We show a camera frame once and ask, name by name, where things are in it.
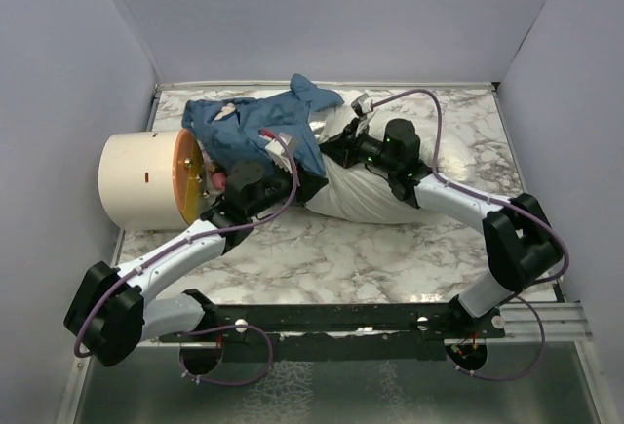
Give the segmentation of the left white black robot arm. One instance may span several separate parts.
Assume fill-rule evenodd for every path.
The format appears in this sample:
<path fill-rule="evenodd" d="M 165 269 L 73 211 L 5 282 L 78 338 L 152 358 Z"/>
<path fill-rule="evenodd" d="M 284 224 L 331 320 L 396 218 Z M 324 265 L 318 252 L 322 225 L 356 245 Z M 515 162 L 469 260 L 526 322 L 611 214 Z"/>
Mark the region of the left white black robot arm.
<path fill-rule="evenodd" d="M 190 226 L 159 248 L 111 267 L 101 261 L 86 272 L 64 318 L 74 334 L 74 354 L 115 366 L 143 341 L 187 333 L 201 341 L 215 329 L 209 300 L 184 292 L 162 299 L 178 279 L 240 245 L 260 224 L 290 205 L 302 205 L 328 183 L 297 166 L 268 173 L 255 161 L 237 163 L 220 196 Z"/>

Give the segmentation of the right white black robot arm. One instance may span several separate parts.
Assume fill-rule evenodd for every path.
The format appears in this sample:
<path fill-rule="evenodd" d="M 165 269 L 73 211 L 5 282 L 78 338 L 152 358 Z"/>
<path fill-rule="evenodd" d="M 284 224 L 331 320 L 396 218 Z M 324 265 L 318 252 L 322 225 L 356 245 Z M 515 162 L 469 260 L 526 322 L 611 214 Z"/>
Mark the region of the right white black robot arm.
<path fill-rule="evenodd" d="M 448 304 L 448 326 L 457 336 L 474 334 L 485 314 L 522 293 L 564 255 L 533 196 L 496 197 L 450 181 L 422 160 L 420 137 L 406 119 L 391 120 L 381 139 L 352 121 L 320 149 L 345 169 L 357 164 L 379 169 L 399 201 L 440 212 L 483 235 L 488 270 Z"/>

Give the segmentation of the white pillow with red logo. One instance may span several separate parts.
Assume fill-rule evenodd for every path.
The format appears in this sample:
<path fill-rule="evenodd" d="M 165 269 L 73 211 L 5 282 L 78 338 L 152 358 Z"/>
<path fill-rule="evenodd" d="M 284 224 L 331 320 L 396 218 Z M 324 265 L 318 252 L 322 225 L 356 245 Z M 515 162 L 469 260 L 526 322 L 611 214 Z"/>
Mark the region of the white pillow with red logo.
<path fill-rule="evenodd" d="M 420 136 L 420 156 L 432 163 L 437 121 L 430 112 L 409 111 L 403 106 L 383 107 L 370 121 L 370 135 L 381 139 L 386 123 L 392 119 L 412 121 Z M 356 223 L 437 225 L 444 217 L 435 212 L 418 210 L 391 193 L 384 180 L 386 173 L 369 171 L 363 165 L 342 168 L 328 157 L 323 158 L 328 184 L 305 204 L 305 208 L 324 216 Z M 476 160 L 468 145 L 453 131 L 442 131 L 438 170 L 458 182 L 474 180 Z"/>

